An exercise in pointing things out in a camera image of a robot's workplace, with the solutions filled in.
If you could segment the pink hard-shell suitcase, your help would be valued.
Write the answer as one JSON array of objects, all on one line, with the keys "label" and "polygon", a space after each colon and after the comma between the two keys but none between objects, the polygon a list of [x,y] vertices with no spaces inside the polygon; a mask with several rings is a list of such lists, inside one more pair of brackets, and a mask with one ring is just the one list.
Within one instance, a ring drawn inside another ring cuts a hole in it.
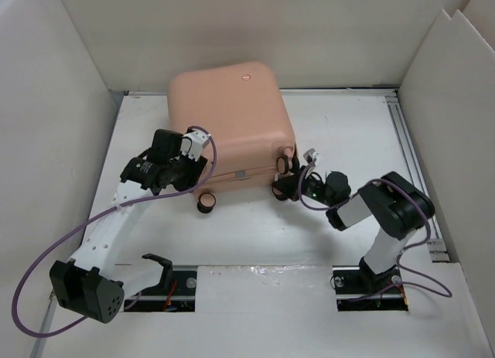
[{"label": "pink hard-shell suitcase", "polygon": [[217,193],[270,186],[299,169],[295,132],[274,71],[251,61],[182,73],[167,89],[169,126],[205,128],[215,141],[203,150],[212,176],[195,191],[209,213]]}]

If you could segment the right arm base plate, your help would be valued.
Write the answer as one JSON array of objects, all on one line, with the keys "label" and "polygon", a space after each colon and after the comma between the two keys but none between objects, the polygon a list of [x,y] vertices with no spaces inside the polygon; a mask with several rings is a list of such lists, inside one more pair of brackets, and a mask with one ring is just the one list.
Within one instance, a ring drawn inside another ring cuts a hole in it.
[{"label": "right arm base plate", "polygon": [[400,282],[397,268],[380,278],[368,279],[357,265],[333,267],[330,278],[339,312],[407,312],[408,302]]}]

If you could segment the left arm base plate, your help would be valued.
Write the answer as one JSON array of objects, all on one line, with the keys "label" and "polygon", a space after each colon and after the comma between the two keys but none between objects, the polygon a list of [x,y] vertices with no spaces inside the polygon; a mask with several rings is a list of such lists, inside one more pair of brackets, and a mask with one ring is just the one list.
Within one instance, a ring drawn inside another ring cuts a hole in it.
[{"label": "left arm base plate", "polygon": [[124,312],[194,312],[196,307],[197,267],[178,266],[169,259],[154,254],[142,256],[148,263],[158,264],[162,270],[157,285],[129,295]]}]

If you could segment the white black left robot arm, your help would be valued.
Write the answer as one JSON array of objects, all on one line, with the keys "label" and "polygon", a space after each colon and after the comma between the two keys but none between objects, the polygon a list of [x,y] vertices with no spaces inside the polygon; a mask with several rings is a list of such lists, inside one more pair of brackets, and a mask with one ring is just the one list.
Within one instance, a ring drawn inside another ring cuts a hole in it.
[{"label": "white black left robot arm", "polygon": [[96,221],[87,239],[68,261],[56,261],[49,278],[59,305],[86,318],[109,323],[125,299],[145,289],[167,292],[172,286],[172,262],[155,254],[127,271],[116,268],[117,258],[142,214],[152,201],[191,193],[202,186],[208,160],[203,150],[215,143],[205,129],[186,133],[159,129],[152,146],[125,166],[108,213]]}]

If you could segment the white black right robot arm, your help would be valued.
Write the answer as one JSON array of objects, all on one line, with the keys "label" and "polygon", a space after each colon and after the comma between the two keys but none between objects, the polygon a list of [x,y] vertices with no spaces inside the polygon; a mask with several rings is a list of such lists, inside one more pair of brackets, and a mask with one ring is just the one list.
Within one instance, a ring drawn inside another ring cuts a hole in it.
[{"label": "white black right robot arm", "polygon": [[351,192],[348,178],[331,172],[326,178],[306,173],[278,177],[271,184],[279,200],[300,200],[303,196],[323,204],[329,224],[344,231],[373,217],[380,226],[370,250],[360,259],[357,281],[367,294],[375,293],[397,268],[397,259],[413,234],[435,215],[433,202],[397,172]]}]

